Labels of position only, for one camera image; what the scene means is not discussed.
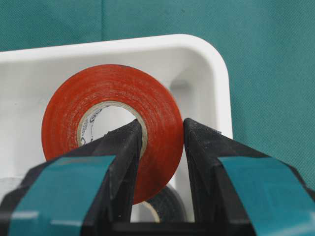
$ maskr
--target white plastic bin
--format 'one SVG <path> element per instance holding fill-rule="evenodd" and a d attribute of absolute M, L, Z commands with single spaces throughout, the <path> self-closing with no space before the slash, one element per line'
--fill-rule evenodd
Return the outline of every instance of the white plastic bin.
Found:
<path fill-rule="evenodd" d="M 217 50 L 200 38 L 175 34 L 2 52 L 0 180 L 6 186 L 16 183 L 8 177 L 23 176 L 45 161 L 41 123 L 56 89 L 80 70 L 109 63 L 152 75 L 172 92 L 183 119 L 190 117 L 232 138 L 227 69 Z M 192 221 L 185 152 L 170 184 Z"/>

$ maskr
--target teal background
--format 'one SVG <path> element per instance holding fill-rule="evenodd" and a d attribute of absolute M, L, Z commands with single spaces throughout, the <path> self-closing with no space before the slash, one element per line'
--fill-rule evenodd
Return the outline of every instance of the teal background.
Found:
<path fill-rule="evenodd" d="M 2 0 L 0 51 L 187 33 L 230 79 L 234 138 L 315 188 L 315 1 Z"/>
<path fill-rule="evenodd" d="M 315 235 L 315 203 L 288 166 L 271 158 L 219 158 L 258 236 Z"/>
<path fill-rule="evenodd" d="M 45 232 L 45 236 L 79 236 L 114 159 L 115 156 L 62 157 L 50 164 L 14 209 L 8 235 L 42 236 Z"/>

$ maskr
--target black tape roll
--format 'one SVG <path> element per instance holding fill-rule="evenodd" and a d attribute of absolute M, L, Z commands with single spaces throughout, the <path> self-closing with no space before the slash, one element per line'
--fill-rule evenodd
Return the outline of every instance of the black tape roll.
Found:
<path fill-rule="evenodd" d="M 186 221 L 186 212 L 179 194 L 171 186 L 165 186 L 161 191 L 148 199 L 144 205 L 155 215 L 156 222 Z"/>

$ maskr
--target teal fabric backdrop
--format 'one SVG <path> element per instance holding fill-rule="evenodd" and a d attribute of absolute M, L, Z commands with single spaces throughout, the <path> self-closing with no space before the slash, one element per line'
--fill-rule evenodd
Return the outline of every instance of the teal fabric backdrop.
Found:
<path fill-rule="evenodd" d="M 315 1 L 2 0 L 0 51 L 187 33 L 229 72 L 234 138 L 315 188 Z"/>

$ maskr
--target white tray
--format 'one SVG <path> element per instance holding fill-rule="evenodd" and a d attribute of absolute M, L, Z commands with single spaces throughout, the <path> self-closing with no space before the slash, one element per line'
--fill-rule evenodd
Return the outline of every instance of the white tray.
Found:
<path fill-rule="evenodd" d="M 227 69 L 217 50 L 200 38 L 175 34 L 2 52 L 0 178 L 22 176 L 45 161 L 41 123 L 51 96 L 78 71 L 109 63 L 152 75 L 172 92 L 183 119 L 190 117 L 232 138 Z M 185 152 L 170 184 L 193 220 Z"/>

